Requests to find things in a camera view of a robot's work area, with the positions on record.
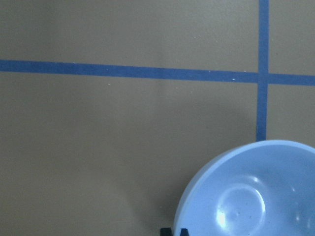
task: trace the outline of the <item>vertical tape strip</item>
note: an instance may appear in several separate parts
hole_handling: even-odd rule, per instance
[[[259,49],[256,141],[266,139],[268,103],[269,0],[259,0]]]

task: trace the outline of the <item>light blue bowl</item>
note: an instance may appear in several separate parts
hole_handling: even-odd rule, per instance
[[[315,236],[315,149],[263,141],[206,164],[178,205],[174,236]]]

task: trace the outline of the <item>blue painter's tape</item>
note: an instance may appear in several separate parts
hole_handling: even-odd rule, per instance
[[[259,0],[258,71],[268,73],[269,64],[269,1]]]
[[[256,141],[266,140],[269,66],[269,1],[259,0],[259,49]]]
[[[0,71],[241,83],[257,83],[258,78],[258,74],[253,72],[244,73],[22,60],[0,60]]]
[[[277,85],[315,86],[314,75],[268,74],[268,83]]]
[[[268,108],[267,78],[260,75],[257,94],[256,141],[266,140]]]

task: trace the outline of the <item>plastic bowl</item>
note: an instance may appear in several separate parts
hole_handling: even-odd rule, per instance
[[[315,235],[315,149],[292,141],[235,148],[206,164],[178,205],[174,236]]]

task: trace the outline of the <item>bowl rim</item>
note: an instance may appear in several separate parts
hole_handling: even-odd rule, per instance
[[[178,234],[178,231],[180,231],[180,228],[178,225],[180,225],[181,221],[181,215],[183,215],[183,212],[185,212],[185,209],[188,207],[189,200],[193,197],[193,194],[195,193],[195,189],[197,189],[203,182],[207,179],[209,175],[211,175],[218,167],[220,167],[222,164],[227,162],[229,159],[233,158],[234,156],[239,155],[240,153],[243,153],[245,151],[265,147],[265,146],[275,146],[275,145],[281,145],[281,146],[288,146],[293,148],[299,148],[303,149],[309,152],[312,152],[315,154],[315,148],[302,144],[296,141],[290,141],[290,140],[267,140],[267,141],[259,141],[250,143],[247,145],[235,147],[233,149],[230,149],[215,158],[213,158],[211,161],[209,161],[207,164],[205,164],[190,180],[189,184],[186,186],[181,199],[179,201],[179,204],[176,209],[175,213],[175,219],[173,224],[173,230],[174,230],[174,236]]]

